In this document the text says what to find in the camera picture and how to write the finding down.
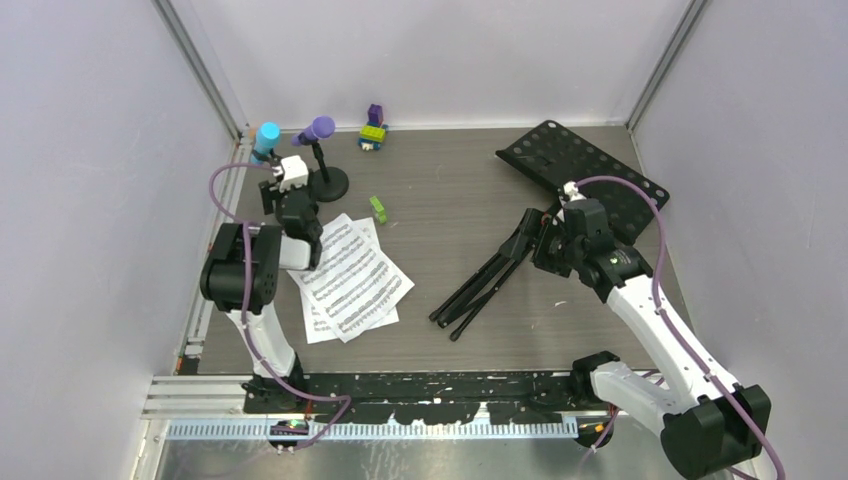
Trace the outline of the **sheet music page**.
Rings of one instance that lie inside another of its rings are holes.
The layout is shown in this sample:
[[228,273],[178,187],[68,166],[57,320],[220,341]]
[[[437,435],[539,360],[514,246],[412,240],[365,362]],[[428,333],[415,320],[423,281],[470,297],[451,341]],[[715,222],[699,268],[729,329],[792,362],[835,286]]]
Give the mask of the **sheet music page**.
[[342,342],[387,316],[414,282],[346,214],[324,226],[313,271],[288,272]]
[[[364,234],[374,241],[379,243],[375,220],[373,218],[363,218],[354,220],[354,225],[357,225]],[[308,344],[316,344],[325,341],[339,340],[339,337],[332,331],[331,327],[321,317],[320,312],[312,305],[307,295],[300,293],[302,314],[305,326],[306,342]],[[380,321],[369,327],[369,330],[375,330],[381,327],[396,324],[400,321],[399,314],[396,308],[383,317]]]

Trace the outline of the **black music stand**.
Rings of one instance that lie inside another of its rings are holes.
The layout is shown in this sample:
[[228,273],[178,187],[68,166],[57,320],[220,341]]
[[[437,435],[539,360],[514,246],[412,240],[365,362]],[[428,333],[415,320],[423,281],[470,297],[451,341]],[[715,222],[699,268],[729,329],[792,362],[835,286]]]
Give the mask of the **black music stand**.
[[627,279],[653,272],[634,244],[668,203],[665,188],[554,120],[496,155],[557,198],[546,210],[526,209],[498,251],[430,314],[439,327],[456,327],[451,340],[525,259],[561,277],[577,274],[601,301]]

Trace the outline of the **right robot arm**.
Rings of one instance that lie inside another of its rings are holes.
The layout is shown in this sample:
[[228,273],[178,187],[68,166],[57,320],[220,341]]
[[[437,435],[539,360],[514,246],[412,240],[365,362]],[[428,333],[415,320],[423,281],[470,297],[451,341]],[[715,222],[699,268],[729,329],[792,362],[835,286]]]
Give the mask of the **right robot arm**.
[[674,469],[700,479],[759,456],[771,401],[714,360],[668,304],[656,276],[633,247],[620,246],[596,199],[565,203],[539,221],[534,265],[592,289],[632,331],[665,382],[636,374],[601,351],[572,364],[570,392],[584,410],[609,403],[654,433]]

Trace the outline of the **blue toy microphone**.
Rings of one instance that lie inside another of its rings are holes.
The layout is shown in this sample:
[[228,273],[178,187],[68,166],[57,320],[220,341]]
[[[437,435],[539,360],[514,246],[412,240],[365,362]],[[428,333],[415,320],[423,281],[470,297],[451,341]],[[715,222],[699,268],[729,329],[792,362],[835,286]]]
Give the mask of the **blue toy microphone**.
[[274,149],[280,141],[281,129],[274,122],[265,122],[255,131],[254,146],[250,163],[254,165],[273,164]]

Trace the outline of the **black microphone stand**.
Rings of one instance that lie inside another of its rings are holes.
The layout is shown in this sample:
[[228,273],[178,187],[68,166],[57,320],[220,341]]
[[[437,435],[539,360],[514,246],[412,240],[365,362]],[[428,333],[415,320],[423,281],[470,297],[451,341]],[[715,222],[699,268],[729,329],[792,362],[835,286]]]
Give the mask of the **black microphone stand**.
[[263,212],[273,215],[281,224],[304,220],[317,213],[316,198],[312,191],[312,171],[299,155],[265,156],[270,167],[271,180],[259,184]]

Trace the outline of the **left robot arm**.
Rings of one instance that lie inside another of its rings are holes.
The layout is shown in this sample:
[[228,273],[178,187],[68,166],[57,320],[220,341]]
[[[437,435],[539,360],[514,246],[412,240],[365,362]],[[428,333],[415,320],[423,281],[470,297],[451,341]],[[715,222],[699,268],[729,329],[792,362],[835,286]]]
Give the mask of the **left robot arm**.
[[286,340],[274,299],[281,269],[313,270],[320,260],[323,227],[310,185],[274,191],[259,184],[263,208],[280,226],[253,228],[242,222],[222,224],[200,274],[199,289],[239,330],[253,361],[250,395],[268,396],[284,414],[298,412],[307,398],[297,353]]

